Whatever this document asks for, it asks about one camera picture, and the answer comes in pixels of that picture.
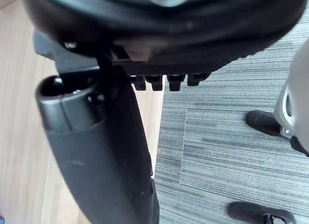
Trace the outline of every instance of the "wooden floor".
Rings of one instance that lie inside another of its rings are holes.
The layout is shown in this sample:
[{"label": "wooden floor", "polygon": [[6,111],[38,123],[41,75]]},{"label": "wooden floor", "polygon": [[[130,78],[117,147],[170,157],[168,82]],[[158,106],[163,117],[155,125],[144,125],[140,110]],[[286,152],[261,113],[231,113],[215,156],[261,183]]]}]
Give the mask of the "wooden floor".
[{"label": "wooden floor", "polygon": [[[42,129],[33,94],[56,70],[34,54],[32,33],[20,0],[0,10],[0,215],[8,224],[87,224]],[[137,98],[155,166],[163,91],[147,86]]]}]

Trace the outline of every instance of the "light wood floor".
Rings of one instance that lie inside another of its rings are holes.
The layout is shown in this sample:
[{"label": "light wood floor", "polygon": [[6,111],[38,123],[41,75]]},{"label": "light wood floor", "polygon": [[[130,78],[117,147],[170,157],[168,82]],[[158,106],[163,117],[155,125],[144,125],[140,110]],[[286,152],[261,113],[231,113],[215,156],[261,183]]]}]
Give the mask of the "light wood floor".
[{"label": "light wood floor", "polygon": [[[8,224],[88,224],[42,129],[33,94],[56,70],[34,53],[32,33],[20,0],[0,10],[0,215]],[[137,98],[155,166],[163,91],[147,86]]]}]

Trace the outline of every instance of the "floor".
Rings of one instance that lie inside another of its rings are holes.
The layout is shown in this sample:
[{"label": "floor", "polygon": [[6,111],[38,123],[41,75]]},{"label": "floor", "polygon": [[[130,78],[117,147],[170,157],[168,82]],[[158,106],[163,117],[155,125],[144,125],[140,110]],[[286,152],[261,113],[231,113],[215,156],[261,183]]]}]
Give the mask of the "floor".
[{"label": "floor", "polygon": [[[33,30],[20,0],[0,10],[0,215],[7,224],[89,224],[43,132],[34,90],[56,70],[34,53]],[[163,94],[149,85],[137,93],[154,167]]]},{"label": "floor", "polygon": [[232,201],[288,209],[309,223],[309,159],[244,122],[247,111],[273,111],[308,37],[309,10],[278,43],[199,87],[166,87],[155,174],[161,224],[241,224],[226,213]]}]

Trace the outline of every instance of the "black plastic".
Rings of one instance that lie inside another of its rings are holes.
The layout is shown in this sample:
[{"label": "black plastic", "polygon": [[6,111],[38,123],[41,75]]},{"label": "black plastic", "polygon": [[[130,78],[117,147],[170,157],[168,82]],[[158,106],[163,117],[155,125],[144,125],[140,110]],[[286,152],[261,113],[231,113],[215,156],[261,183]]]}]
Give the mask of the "black plastic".
[{"label": "black plastic", "polygon": [[60,171],[86,217],[93,224],[158,224],[151,159],[129,79],[111,80],[118,90],[99,82],[76,94],[46,93],[49,86],[55,91],[54,81],[43,81],[36,97]]},{"label": "black plastic", "polygon": [[114,61],[130,75],[216,71],[273,44],[295,25],[307,3],[197,0],[162,8],[128,0],[24,1],[36,27],[62,45],[76,42],[72,51],[120,46],[123,52]]},{"label": "black plastic", "polygon": [[180,85],[184,81],[185,75],[168,75],[168,82],[169,82],[169,90],[170,91],[179,91]]},{"label": "black plastic", "polygon": [[251,202],[232,202],[228,205],[227,212],[231,218],[249,224],[272,224],[267,222],[267,215],[270,216],[268,219],[281,218],[286,222],[285,224],[296,224],[295,217],[287,210],[274,209]]}]

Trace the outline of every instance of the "striped carpet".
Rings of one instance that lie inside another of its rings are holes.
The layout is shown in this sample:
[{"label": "striped carpet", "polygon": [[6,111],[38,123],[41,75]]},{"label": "striped carpet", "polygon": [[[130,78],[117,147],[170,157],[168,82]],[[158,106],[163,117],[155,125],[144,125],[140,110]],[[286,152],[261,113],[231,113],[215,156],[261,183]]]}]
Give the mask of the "striped carpet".
[{"label": "striped carpet", "polygon": [[279,42],[199,87],[166,85],[155,170],[161,224],[243,224],[226,213],[232,201],[287,209],[309,224],[309,158],[244,122],[247,111],[273,111],[308,37],[309,10]]}]

